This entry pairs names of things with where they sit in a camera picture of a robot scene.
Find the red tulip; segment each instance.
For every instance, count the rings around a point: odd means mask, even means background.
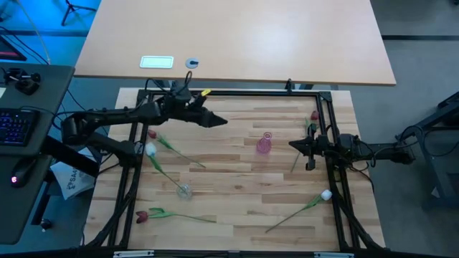
[[[318,112],[317,110],[314,110],[311,114],[311,120],[314,121],[314,120],[318,120]]]
[[[136,223],[140,224],[148,220],[148,213],[146,211],[137,211],[136,212],[138,218]]]
[[[148,130],[148,136],[150,136],[150,138],[152,139],[156,139],[156,137],[158,136],[158,133],[156,133],[153,130]]]

